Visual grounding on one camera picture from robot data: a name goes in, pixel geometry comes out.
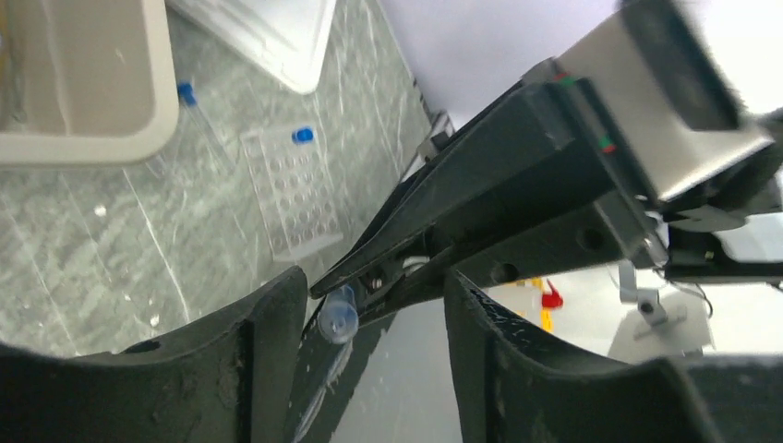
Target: beige plastic bin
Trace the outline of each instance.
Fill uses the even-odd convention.
[[[3,99],[0,165],[136,162],[163,147],[178,116],[163,0],[4,6],[18,82],[2,78],[16,99]]]

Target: cable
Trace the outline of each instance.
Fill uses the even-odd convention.
[[[713,314],[715,314],[715,308],[712,306],[712,302],[710,302],[709,298],[707,298],[707,294],[705,293],[705,290],[702,289],[702,286],[699,283],[694,283],[693,286],[696,288],[696,290],[691,289],[687,286],[683,286],[676,281],[670,281],[672,286],[679,289],[680,291],[683,291],[684,293],[693,295],[695,297],[699,297],[702,300],[707,303],[707,306],[709,307],[709,313],[707,314],[707,318],[712,318]]]
[[[615,280],[614,275],[611,273],[611,269],[609,268],[608,265],[606,265],[606,269],[607,269],[607,274],[609,274],[609,278],[611,279],[612,284],[614,285],[614,287],[619,289],[622,292],[623,289],[620,287],[620,284],[617,283],[617,280]],[[707,307],[709,308],[709,313],[707,314],[707,318],[712,318],[713,314],[715,314],[715,308],[712,306],[712,302],[707,297],[707,294],[705,293],[705,290],[702,288],[701,285],[699,285],[699,283],[694,283],[693,284],[693,286],[696,288],[694,290],[694,289],[691,289],[691,288],[689,288],[687,286],[683,286],[682,284],[677,283],[676,281],[666,280],[666,277],[664,277],[662,269],[653,269],[653,272],[664,281],[664,285],[659,287],[659,288],[656,288],[657,290],[660,291],[661,289],[666,288],[668,285],[671,285],[671,286],[679,289],[680,291],[682,291],[682,292],[684,292],[684,293],[686,293],[688,295],[693,295],[695,297],[699,297],[702,300],[704,300],[705,303],[707,303]]]

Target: blue cap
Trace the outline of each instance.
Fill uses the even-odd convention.
[[[313,129],[310,126],[300,127],[294,131],[294,134],[291,135],[291,140],[296,145],[304,145],[305,143],[309,143],[313,141],[313,138],[315,138],[315,135],[313,134]]]
[[[196,106],[196,96],[193,95],[193,85],[188,81],[183,81],[176,85],[176,95],[188,106]]]

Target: bolt hole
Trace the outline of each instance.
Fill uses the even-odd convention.
[[[489,273],[489,277],[497,284],[511,283],[519,280],[519,270],[511,263],[496,265]]]
[[[604,246],[604,235],[593,228],[587,228],[576,235],[576,243],[584,250],[595,252]]]
[[[161,347],[161,343],[157,340],[147,340],[141,343],[136,343],[133,346],[125,349],[123,353],[148,353]]]

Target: white wall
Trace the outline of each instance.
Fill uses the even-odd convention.
[[[559,55],[616,0],[380,0],[433,109],[462,126],[528,68]]]

